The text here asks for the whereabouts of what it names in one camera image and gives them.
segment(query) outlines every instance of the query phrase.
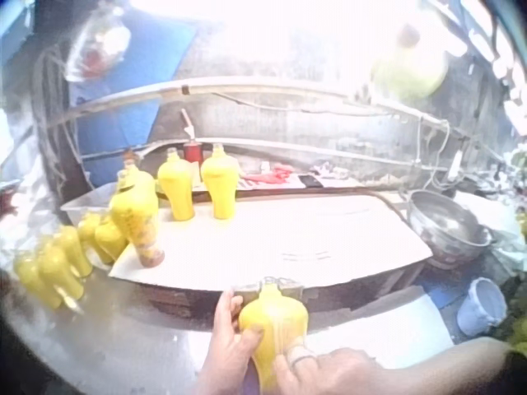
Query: yellow vase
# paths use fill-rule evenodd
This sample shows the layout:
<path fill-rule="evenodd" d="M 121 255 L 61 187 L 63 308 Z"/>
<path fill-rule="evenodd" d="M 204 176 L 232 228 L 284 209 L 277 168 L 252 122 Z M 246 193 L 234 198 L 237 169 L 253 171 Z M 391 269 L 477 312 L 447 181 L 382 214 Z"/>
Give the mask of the yellow vase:
<path fill-rule="evenodd" d="M 159 203 L 155 192 L 138 188 L 137 175 L 121 170 L 118 191 L 110 200 L 110 215 L 121 233 L 133 244 L 144 267 L 163 262 L 165 252 L 157 241 Z"/>
<path fill-rule="evenodd" d="M 156 190 L 156 181 L 152 175 L 146 171 L 140 170 L 136 164 L 135 160 L 127 159 L 124 161 L 124 169 L 128 171 L 129 174 L 133 174 L 136 178 L 136 185 L 143 189 L 146 188 L 149 191 Z"/>
<path fill-rule="evenodd" d="M 106 253 L 117 261 L 121 253 L 128 245 L 128 241 L 123 236 L 117 225 L 110 216 L 105 216 L 97 226 L 96 242 Z"/>
<path fill-rule="evenodd" d="M 42 300 L 52 309 L 58 308 L 63 298 L 50 285 L 40 278 L 35 256 L 29 252 L 17 254 L 13 264 L 20 283 L 33 295 Z"/>
<path fill-rule="evenodd" d="M 111 265 L 114 259 L 107 254 L 96 241 L 96 229 L 100 224 L 100 215 L 94 212 L 87 212 L 77 227 L 82 247 L 85 250 L 93 249 L 101 262 L 105 265 Z"/>
<path fill-rule="evenodd" d="M 93 271 L 93 265 L 86 257 L 75 226 L 61 226 L 55 236 L 57 245 L 63 249 L 68 262 L 80 277 L 87 277 Z"/>
<path fill-rule="evenodd" d="M 253 361 L 258 371 L 260 392 L 271 392 L 276 387 L 273 362 L 277 355 L 305 339 L 307 310 L 300 301 L 283 296 L 277 284 L 263 284 L 259 298 L 241 310 L 238 322 L 242 331 L 253 325 L 264 329 Z"/>
<path fill-rule="evenodd" d="M 82 298 L 84 286 L 73 275 L 65 252 L 54 242 L 48 242 L 38 255 L 40 277 L 46 284 L 75 300 Z"/>
<path fill-rule="evenodd" d="M 238 161 L 215 144 L 212 155 L 201 166 L 201 175 L 214 206 L 214 217 L 228 220 L 235 213 L 236 187 L 240 178 Z"/>
<path fill-rule="evenodd" d="M 176 221 L 187 221 L 194 216 L 192 178 L 190 163 L 181 159 L 175 148 L 169 148 L 166 162 L 157 171 L 157 179 Z"/>

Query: white sheet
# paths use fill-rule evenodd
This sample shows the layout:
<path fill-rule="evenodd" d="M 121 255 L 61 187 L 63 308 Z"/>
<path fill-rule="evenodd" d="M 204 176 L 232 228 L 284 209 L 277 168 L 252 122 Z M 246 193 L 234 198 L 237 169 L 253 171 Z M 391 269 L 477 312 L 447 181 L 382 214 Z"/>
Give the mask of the white sheet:
<path fill-rule="evenodd" d="M 400 369 L 454 345 L 439 310 L 420 286 L 388 295 L 354 313 L 367 315 L 383 305 L 391 309 L 310 334 L 307 346 L 317 354 L 342 347 L 364 350 L 385 368 Z"/>
<path fill-rule="evenodd" d="M 195 205 L 186 222 L 162 222 L 165 261 L 143 268 L 130 245 L 110 275 L 193 290 L 225 290 L 264 277 L 330 286 L 404 267 L 430 249 L 373 197 L 312 197 L 239 202 L 230 221 Z M 170 211 L 162 211 L 164 219 Z"/>

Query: metal bowl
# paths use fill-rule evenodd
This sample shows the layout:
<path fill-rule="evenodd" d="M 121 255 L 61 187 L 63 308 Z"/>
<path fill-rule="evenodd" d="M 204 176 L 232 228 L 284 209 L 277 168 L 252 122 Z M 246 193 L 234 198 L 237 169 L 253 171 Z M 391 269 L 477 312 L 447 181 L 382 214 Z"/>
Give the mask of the metal bowl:
<path fill-rule="evenodd" d="M 432 264 L 440 268 L 472 261 L 492 242 L 488 229 L 470 210 L 439 193 L 413 192 L 408 222 L 434 253 Z"/>

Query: ring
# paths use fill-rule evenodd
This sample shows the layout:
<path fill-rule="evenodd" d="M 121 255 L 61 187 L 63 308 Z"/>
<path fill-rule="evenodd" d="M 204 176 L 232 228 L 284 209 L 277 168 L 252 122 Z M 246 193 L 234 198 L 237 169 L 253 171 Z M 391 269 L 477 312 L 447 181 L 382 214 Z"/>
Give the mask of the ring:
<path fill-rule="evenodd" d="M 315 358 L 316 354 L 313 351 L 308 350 L 304 346 L 294 346 L 291 348 L 286 355 L 287 363 L 289 366 L 294 367 L 296 363 L 305 358 Z"/>

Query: hand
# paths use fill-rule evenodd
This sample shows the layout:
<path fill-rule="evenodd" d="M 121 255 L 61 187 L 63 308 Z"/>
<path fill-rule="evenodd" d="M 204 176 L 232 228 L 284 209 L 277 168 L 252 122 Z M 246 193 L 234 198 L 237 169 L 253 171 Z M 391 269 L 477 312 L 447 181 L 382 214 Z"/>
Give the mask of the hand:
<path fill-rule="evenodd" d="M 237 334 L 236 316 L 243 298 L 232 290 L 222 293 L 214 314 L 214 329 L 207 358 L 198 377 L 196 395 L 235 395 L 240 393 L 250 357 L 262 340 L 262 328 L 249 328 Z"/>
<path fill-rule="evenodd" d="M 282 395 L 394 394 L 394 381 L 363 351 L 340 349 L 328 355 L 298 360 L 292 367 L 285 356 L 274 363 Z"/>

